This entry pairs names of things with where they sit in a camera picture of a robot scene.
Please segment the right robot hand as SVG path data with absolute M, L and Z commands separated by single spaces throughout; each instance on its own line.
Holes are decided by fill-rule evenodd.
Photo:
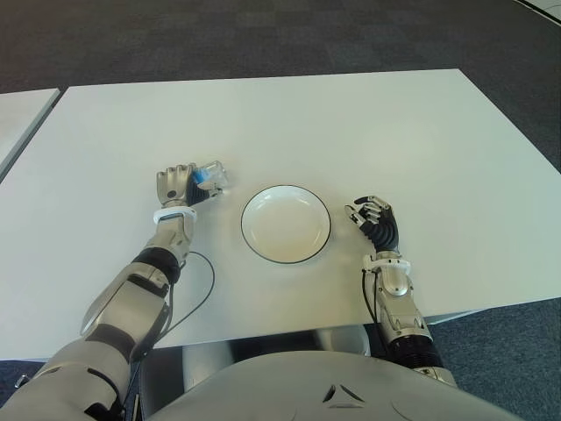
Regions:
M 389 203 L 377 196 L 362 196 L 346 204 L 344 211 L 377 252 L 399 251 L 399 229 Z

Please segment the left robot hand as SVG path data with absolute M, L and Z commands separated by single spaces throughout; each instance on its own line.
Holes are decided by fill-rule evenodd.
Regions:
M 193 206 L 220 194 L 228 184 L 220 161 L 203 166 L 177 165 L 156 175 L 157 196 L 163 208 Z

